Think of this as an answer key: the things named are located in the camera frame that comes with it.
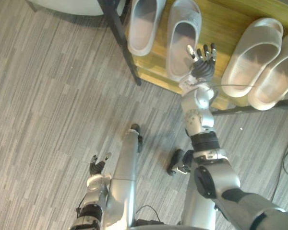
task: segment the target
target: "black metal frame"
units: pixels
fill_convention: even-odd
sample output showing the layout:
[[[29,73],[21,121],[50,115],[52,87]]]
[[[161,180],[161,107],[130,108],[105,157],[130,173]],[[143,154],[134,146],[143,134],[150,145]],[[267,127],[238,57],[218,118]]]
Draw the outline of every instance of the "black metal frame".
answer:
[[[279,101],[274,107],[272,107],[268,111],[277,110],[277,109],[288,109],[288,99]],[[256,112],[262,112],[262,111],[254,109],[252,106],[245,106],[245,107],[236,106],[233,109],[217,110],[217,111],[212,112],[212,114],[214,116],[218,116],[218,115],[256,113]]]
[[[128,47],[127,47],[127,38],[125,35],[124,27],[116,11],[119,1],[120,0],[98,0],[98,3],[104,13],[106,21],[108,22],[111,28],[111,31],[116,39],[116,42],[119,44],[123,52],[123,56],[126,60],[126,63],[130,69],[131,74],[133,75],[133,78],[136,84],[141,85],[141,79],[138,75],[137,67],[134,64],[132,55],[129,52]]]

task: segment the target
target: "chair leg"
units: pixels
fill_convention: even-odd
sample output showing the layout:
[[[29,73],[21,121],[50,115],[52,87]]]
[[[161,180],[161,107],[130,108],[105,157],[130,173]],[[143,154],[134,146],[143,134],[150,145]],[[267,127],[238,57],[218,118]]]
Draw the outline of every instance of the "chair leg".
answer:
[[[25,1],[26,1],[26,3],[29,5],[29,7],[30,7],[34,12],[37,11],[36,4],[34,4],[33,2],[28,1],[28,0],[25,0]]]

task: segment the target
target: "white slipper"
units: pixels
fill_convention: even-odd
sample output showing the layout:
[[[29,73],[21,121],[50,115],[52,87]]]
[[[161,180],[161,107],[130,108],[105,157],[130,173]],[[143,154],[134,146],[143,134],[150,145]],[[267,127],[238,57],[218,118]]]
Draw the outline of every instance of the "white slipper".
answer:
[[[186,51],[190,44],[196,48],[202,26],[200,8],[193,0],[176,0],[168,18],[167,72],[169,78],[180,81],[188,75],[192,59]]]
[[[248,94],[249,103],[258,110],[272,108],[288,92],[288,35],[282,50],[260,75]]]
[[[137,56],[147,55],[154,43],[166,0],[133,0],[128,49]]]
[[[276,19],[261,18],[250,24],[223,74],[223,91],[232,97],[246,95],[266,65],[279,54],[282,36],[283,26]]]

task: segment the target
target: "wooden shelf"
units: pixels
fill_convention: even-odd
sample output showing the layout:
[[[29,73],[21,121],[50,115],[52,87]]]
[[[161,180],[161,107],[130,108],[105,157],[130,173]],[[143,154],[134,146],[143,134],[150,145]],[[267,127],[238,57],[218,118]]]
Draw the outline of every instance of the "wooden shelf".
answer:
[[[178,84],[168,78],[165,70],[167,54],[167,27],[170,7],[174,0],[168,0],[164,8],[156,39],[151,52],[143,57],[133,56],[143,80],[159,85],[176,93],[181,93]],[[202,29],[198,48],[212,42],[217,45],[217,62],[214,84],[219,85],[230,57],[244,30],[254,20],[273,17],[284,26],[288,34],[288,5],[278,0],[197,0],[202,12]],[[219,96],[213,107],[224,110],[229,103],[247,106],[247,97],[232,98],[218,88]]]

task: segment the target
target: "robot finger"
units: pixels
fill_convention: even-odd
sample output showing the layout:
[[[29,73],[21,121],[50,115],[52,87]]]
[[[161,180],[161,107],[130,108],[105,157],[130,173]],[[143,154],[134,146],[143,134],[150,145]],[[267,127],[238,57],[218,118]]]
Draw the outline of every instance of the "robot finger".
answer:
[[[212,65],[212,66],[215,66],[215,65],[216,65],[216,60],[215,60],[213,57],[211,57],[211,58],[209,59],[208,63],[209,63],[210,65]]]
[[[197,49],[197,50],[196,50],[196,53],[197,53],[198,58],[201,59],[201,60],[203,60],[203,55],[202,55],[201,50],[200,50],[200,49]]]
[[[205,52],[206,60],[209,60],[210,59],[210,52],[209,52],[208,46],[206,44],[204,45],[204,52]]]
[[[211,43],[211,54],[214,62],[216,61],[216,45],[214,43]]]

